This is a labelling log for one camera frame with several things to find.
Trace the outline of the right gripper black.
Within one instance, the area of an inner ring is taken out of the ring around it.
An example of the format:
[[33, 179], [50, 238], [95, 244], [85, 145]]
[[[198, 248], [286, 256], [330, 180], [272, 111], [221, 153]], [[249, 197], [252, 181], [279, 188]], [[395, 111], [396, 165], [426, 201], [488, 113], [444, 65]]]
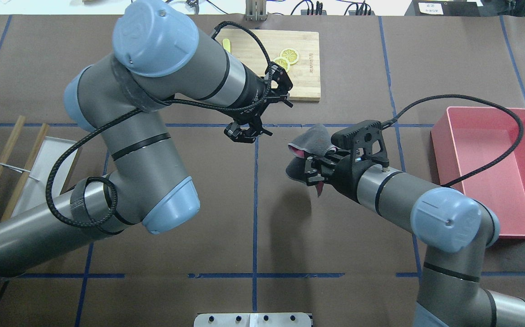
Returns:
[[367, 161], [349, 154], [312, 155], [304, 160], [306, 186], [329, 184], [340, 194], [358, 200], [358, 182], [367, 170]]

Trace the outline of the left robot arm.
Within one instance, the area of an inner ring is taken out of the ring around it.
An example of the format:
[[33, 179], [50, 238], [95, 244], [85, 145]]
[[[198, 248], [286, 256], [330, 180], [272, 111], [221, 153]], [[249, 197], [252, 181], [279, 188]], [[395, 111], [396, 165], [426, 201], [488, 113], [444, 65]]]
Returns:
[[[290, 105], [285, 68], [266, 52], [258, 76], [211, 35], [162, 0], [136, 0], [117, 20], [113, 51], [82, 70], [64, 92], [64, 106], [88, 135], [57, 159], [45, 203], [0, 222], [0, 284], [29, 269], [142, 223], [150, 234], [175, 228], [200, 201], [158, 111], [172, 104], [216, 110], [232, 118], [225, 134], [254, 143], [270, 104]], [[57, 170], [101, 135], [117, 170], [88, 177], [57, 197]]]

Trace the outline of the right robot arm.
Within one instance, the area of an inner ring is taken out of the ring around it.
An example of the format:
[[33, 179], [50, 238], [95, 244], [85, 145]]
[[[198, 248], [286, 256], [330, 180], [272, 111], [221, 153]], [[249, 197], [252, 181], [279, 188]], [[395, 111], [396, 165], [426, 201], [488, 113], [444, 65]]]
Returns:
[[415, 327], [525, 327], [525, 299], [480, 286], [500, 223], [486, 205], [452, 188], [367, 159], [335, 153], [303, 160], [308, 185], [332, 185], [427, 245]]

